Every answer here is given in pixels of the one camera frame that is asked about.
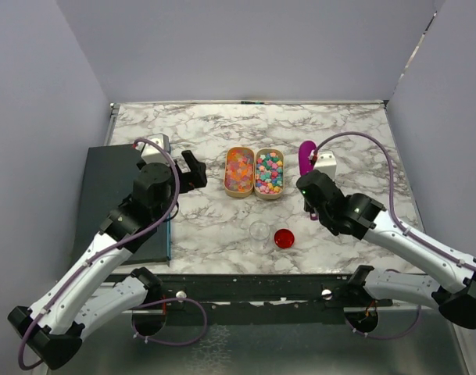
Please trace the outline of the purple plastic scoop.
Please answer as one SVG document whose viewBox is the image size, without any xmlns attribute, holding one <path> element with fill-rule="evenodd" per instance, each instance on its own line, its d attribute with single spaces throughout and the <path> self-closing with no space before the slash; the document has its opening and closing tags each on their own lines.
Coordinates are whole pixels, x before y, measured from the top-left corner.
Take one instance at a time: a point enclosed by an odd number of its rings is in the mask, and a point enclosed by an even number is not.
<svg viewBox="0 0 476 375">
<path fill-rule="evenodd" d="M 313 141 L 304 141 L 299 146 L 298 161 L 299 161 L 299 174 L 303 176 L 313 169 L 313 164 L 310 161 L 310 156 L 316 149 L 316 144 Z M 304 201 L 304 211 L 309 214 L 311 220 L 317 220 L 317 215 L 314 209 Z"/>
</svg>

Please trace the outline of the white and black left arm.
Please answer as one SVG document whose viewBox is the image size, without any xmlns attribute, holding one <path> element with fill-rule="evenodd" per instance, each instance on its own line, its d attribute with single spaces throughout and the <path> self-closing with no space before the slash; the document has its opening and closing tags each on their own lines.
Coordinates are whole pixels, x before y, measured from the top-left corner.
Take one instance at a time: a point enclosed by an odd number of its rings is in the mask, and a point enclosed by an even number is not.
<svg viewBox="0 0 476 375">
<path fill-rule="evenodd" d="M 167 295 L 162 281 L 146 268 L 131 271 L 105 294 L 94 293 L 107 277 L 127 261 L 170 219 L 178 197 L 207 185 L 206 164 L 184 151 L 189 170 L 182 172 L 169 154 L 164 162 L 143 155 L 140 173 L 132 192 L 102 222 L 90 245 L 55 286 L 30 306 L 17 306 L 8 321 L 21 336 L 18 362 L 22 370 L 32 370 L 24 360 L 30 348 L 39 363 L 50 370 L 67 364 L 92 332 L 127 310 L 159 307 L 153 327 L 136 331 L 150 341 L 163 327 L 167 305 L 188 300 L 184 291 Z"/>
</svg>

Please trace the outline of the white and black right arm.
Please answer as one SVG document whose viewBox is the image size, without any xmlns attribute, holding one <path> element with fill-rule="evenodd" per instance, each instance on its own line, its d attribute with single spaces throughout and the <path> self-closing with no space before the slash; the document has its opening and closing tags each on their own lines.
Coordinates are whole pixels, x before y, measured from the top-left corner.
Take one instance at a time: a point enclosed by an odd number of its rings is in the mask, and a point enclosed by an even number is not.
<svg viewBox="0 0 476 375">
<path fill-rule="evenodd" d="M 476 329 L 476 256 L 457 251 L 394 218 L 389 209 L 356 193 L 344 195 L 326 174 L 313 170 L 296 181 L 306 207 L 334 236 L 349 235 L 387 249 L 419 274 L 359 268 L 346 287 L 348 300 L 365 305 L 393 299 L 436 309 L 457 326 Z"/>
</svg>

